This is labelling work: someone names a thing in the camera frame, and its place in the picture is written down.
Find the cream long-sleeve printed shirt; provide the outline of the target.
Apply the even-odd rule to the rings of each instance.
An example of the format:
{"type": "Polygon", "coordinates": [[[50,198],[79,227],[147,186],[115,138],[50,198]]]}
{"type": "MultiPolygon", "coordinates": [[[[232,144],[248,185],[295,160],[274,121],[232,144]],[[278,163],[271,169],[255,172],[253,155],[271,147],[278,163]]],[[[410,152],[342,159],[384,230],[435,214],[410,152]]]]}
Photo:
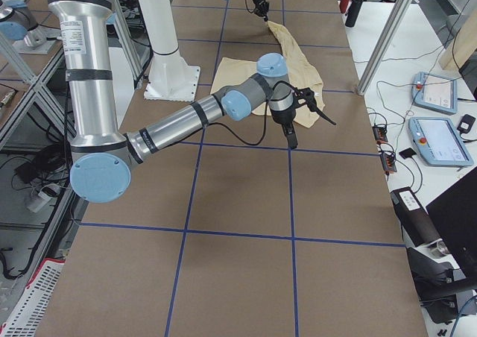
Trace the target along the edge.
{"type": "MultiPolygon", "coordinates": [[[[315,93],[318,108],[322,110],[325,107],[322,95],[323,81],[317,69],[307,60],[295,38],[284,25],[269,21],[268,28],[281,46],[290,84],[299,89],[310,88],[315,93]]],[[[224,57],[219,63],[210,92],[217,92],[224,86],[240,84],[255,72],[256,64],[253,61],[224,57]]]]}

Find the black thermos bottle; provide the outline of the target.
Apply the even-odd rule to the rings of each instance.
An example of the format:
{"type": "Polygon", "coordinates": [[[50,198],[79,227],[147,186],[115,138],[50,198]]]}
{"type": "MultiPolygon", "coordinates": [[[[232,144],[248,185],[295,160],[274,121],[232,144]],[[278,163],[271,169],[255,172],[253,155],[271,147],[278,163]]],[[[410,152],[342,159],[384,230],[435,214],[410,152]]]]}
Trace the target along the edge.
{"type": "Polygon", "coordinates": [[[347,11],[347,18],[344,23],[346,27],[352,28],[355,25],[359,12],[361,10],[363,1],[364,0],[351,0],[350,7],[348,8],[348,11],[347,11]]]}

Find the far blue teach pendant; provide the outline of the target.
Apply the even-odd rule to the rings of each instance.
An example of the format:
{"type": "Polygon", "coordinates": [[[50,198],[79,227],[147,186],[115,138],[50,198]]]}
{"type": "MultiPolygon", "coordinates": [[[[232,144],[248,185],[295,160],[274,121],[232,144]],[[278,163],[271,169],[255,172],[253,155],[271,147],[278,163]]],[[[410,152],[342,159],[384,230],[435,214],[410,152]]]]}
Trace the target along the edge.
{"type": "Polygon", "coordinates": [[[418,72],[411,86],[412,101],[418,107],[453,115],[458,110],[455,79],[418,72]]]}

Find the blue teach pendant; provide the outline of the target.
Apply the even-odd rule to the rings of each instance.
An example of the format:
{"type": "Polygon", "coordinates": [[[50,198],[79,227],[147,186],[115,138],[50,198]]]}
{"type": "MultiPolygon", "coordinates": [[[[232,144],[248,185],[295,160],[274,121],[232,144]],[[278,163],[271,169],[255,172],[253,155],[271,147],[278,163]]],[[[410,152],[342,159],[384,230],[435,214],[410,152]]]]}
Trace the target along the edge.
{"type": "Polygon", "coordinates": [[[412,101],[418,107],[453,115],[458,110],[455,79],[418,72],[411,86],[412,101]]]}
{"type": "Polygon", "coordinates": [[[468,167],[474,161],[448,118],[412,117],[408,120],[412,142],[428,166],[468,167]]]}

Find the near blue teach pendant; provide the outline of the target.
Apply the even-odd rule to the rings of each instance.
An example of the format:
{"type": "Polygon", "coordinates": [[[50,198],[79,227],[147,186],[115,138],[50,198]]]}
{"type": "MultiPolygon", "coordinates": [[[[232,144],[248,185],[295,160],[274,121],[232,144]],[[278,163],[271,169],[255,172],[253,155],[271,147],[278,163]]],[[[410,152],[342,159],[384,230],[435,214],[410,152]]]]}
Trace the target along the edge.
{"type": "Polygon", "coordinates": [[[468,167],[474,161],[448,118],[412,117],[408,120],[412,142],[428,166],[468,167]]]}

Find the black power adapter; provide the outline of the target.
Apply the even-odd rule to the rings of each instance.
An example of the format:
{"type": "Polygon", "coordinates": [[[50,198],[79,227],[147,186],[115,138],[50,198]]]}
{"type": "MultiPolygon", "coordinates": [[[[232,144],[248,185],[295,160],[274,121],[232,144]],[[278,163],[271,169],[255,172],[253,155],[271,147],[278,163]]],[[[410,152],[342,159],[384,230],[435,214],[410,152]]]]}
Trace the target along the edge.
{"type": "Polygon", "coordinates": [[[462,134],[467,134],[471,131],[473,125],[476,122],[476,117],[469,114],[464,114],[458,123],[457,130],[462,134]]]}

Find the black monitor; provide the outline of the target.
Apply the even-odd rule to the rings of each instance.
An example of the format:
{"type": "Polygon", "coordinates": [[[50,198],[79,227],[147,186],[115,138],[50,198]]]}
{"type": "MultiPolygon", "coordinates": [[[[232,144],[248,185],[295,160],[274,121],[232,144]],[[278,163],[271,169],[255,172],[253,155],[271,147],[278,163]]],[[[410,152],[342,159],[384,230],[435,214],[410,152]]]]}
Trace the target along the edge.
{"type": "Polygon", "coordinates": [[[476,275],[476,170],[426,206],[449,252],[468,277],[476,275]]]}

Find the white perforated basket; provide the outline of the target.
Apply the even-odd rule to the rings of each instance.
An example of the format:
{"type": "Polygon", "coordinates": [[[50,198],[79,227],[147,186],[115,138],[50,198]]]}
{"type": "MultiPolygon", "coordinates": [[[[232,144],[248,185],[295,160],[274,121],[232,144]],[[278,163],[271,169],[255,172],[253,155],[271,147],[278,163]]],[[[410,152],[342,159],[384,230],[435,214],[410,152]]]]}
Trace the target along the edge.
{"type": "Polygon", "coordinates": [[[1,336],[34,336],[59,280],[65,261],[47,258],[32,275],[18,303],[1,325],[1,336]]]}

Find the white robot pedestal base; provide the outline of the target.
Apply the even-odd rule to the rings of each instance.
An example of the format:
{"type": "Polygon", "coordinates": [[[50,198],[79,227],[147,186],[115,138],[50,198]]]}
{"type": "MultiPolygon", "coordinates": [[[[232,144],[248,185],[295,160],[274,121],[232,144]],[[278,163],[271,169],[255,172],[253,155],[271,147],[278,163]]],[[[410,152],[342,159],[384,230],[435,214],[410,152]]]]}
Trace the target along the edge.
{"type": "Polygon", "coordinates": [[[200,67],[182,57],[177,41],[170,0],[139,0],[153,52],[145,98],[193,101],[200,67]]]}

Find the aluminium frame post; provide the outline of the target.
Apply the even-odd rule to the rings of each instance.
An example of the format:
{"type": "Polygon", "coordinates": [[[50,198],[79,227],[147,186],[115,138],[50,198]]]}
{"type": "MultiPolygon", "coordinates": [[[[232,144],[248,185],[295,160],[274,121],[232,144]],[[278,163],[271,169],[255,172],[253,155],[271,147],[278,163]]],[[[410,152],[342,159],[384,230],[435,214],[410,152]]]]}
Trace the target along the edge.
{"type": "Polygon", "coordinates": [[[364,95],[370,86],[375,74],[377,73],[379,66],[385,56],[388,47],[394,38],[397,29],[404,18],[409,5],[412,0],[396,0],[393,9],[388,17],[387,22],[379,36],[373,53],[364,69],[363,75],[356,87],[356,93],[358,95],[364,95]]]}

